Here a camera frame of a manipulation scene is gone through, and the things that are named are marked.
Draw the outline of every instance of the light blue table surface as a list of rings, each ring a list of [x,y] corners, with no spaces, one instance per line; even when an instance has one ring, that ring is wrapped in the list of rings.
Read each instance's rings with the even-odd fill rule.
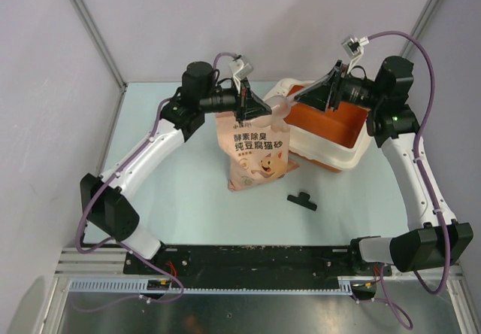
[[[263,96],[274,82],[252,83]],[[153,124],[157,104],[178,83],[131,83],[113,134],[105,167],[122,159]],[[283,179],[230,192],[228,156],[219,148],[215,117],[145,180],[132,204],[143,225],[167,244],[349,244],[367,235],[396,236],[407,218],[395,176],[371,142],[360,163],[335,174],[294,157],[301,167]],[[317,205],[307,210],[286,200],[306,191]],[[89,225],[85,242],[106,235]]]

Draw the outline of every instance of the pink bag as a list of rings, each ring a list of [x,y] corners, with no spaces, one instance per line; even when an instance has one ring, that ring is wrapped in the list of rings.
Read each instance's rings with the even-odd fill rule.
[[[219,146],[231,157],[231,191],[274,181],[299,167],[289,159],[290,127],[283,120],[259,128],[236,122],[229,112],[217,114],[216,125]]]

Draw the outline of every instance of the cable connector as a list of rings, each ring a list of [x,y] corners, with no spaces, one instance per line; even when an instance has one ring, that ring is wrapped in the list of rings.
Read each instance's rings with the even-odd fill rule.
[[[366,44],[369,44],[368,37],[357,39],[350,35],[342,41],[341,45],[350,58],[349,67],[347,69],[348,74],[351,72],[352,67],[354,67],[362,58],[362,55],[364,54],[364,46]]]
[[[232,80],[237,88],[237,93],[241,94],[241,81],[254,70],[252,65],[244,56],[239,56],[228,64],[231,69]]]

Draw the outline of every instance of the metal frame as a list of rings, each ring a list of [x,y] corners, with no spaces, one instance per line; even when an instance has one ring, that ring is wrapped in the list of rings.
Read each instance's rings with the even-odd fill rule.
[[[110,51],[105,44],[104,39],[102,38],[100,32],[98,31],[97,25],[95,24],[92,15],[90,14],[89,10],[85,6],[83,0],[70,0],[74,9],[76,10],[80,21],[83,24],[83,27],[89,34],[90,38],[92,39],[92,43],[94,44],[95,48],[97,49],[100,57],[104,60],[105,64],[107,65],[110,73],[112,74],[113,79],[116,81],[117,85],[120,89],[122,89],[126,82],[123,80],[122,75],[120,74],[119,69],[117,68],[115,61],[110,54]]]
[[[70,0],[74,9],[76,10],[79,19],[81,20],[85,30],[92,39],[95,48],[101,55],[113,79],[119,86],[121,95],[116,105],[116,113],[112,122],[111,131],[106,140],[106,145],[103,150],[99,169],[104,165],[106,153],[110,147],[110,142],[115,130],[117,118],[119,116],[120,108],[122,107],[124,93],[126,91],[126,82],[123,80],[107,45],[102,38],[90,12],[88,11],[83,0]],[[416,24],[411,32],[415,38],[421,38],[427,29],[431,18],[440,6],[442,0],[428,0],[423,8]],[[413,53],[413,45],[406,43],[401,51],[403,57],[408,58]],[[132,278],[131,275],[123,274],[123,265],[126,259],[126,251],[121,248],[102,248],[90,255],[82,255],[76,252],[74,248],[66,248],[61,254],[59,264],[51,284],[48,300],[44,305],[41,320],[35,330],[36,333],[54,334],[57,333],[62,314],[67,302],[67,296],[70,291],[99,291],[104,292],[118,292],[127,293],[132,290],[127,290],[129,285],[109,285],[109,283],[140,283],[140,286],[133,286],[134,291],[142,288],[142,283],[146,278],[163,278],[158,276],[141,276],[136,275]],[[426,279],[438,280],[441,269],[427,270],[422,273]],[[350,293],[349,282],[369,281],[368,277],[339,277],[338,280],[343,286],[349,288],[348,291],[342,293],[344,295]],[[413,273],[401,273],[393,269],[393,275],[386,278],[387,281],[399,280],[417,280]],[[453,266],[449,272],[449,281],[447,289],[449,291],[452,304],[458,318],[458,323],[462,333],[472,334],[481,333],[479,325],[479,318],[476,311],[473,309],[473,301],[467,289],[466,280],[463,276],[460,266]]]
[[[422,35],[424,35],[425,31],[429,27],[432,17],[441,6],[442,1],[443,0],[428,0],[426,2],[421,14],[418,17],[418,20],[414,24],[413,30],[411,31],[411,35],[415,39],[419,40],[422,38]],[[414,44],[412,44],[410,41],[407,41],[404,44],[401,53],[399,53],[400,56],[409,59],[413,55],[413,48]]]
[[[49,301],[41,325],[35,331],[38,334],[56,334],[60,328],[62,314],[67,304],[70,292],[95,292],[95,293],[142,293],[147,279],[161,279],[162,275],[124,275],[123,266],[126,260],[126,251],[121,248],[101,248],[89,255],[79,254],[74,248],[63,250],[56,269],[55,278],[50,288]],[[422,271],[426,280],[438,281],[442,269]],[[292,291],[295,295],[350,295],[350,281],[371,281],[372,277],[339,277],[341,290],[317,290],[316,292]],[[392,268],[392,276],[386,281],[417,281],[412,272],[402,273]],[[459,265],[454,265],[449,271],[447,285],[452,305],[458,318],[458,325],[463,334],[481,333],[479,318],[473,310],[473,302],[467,290],[465,277]],[[245,290],[186,290],[190,293],[203,294],[247,294]],[[248,292],[248,294],[269,295],[278,292]]]

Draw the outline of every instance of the gray wall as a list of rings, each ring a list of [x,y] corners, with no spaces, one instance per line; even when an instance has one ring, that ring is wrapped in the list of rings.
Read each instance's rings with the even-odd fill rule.
[[[459,220],[469,221],[474,230],[474,240],[461,264],[478,311],[481,310],[480,8],[481,0],[444,0],[422,39],[433,61],[437,82],[434,108],[424,134],[426,152],[446,202]],[[428,70],[421,54],[416,53],[413,61],[415,84],[410,104],[421,117],[428,101]]]
[[[26,334],[119,90],[69,0],[0,0],[0,17],[0,332]]]
[[[124,79],[156,82],[178,81],[186,64],[221,50],[245,54],[252,80],[314,79],[347,59],[347,35],[409,32],[427,0],[85,1]],[[402,44],[379,42],[362,65],[375,74]]]

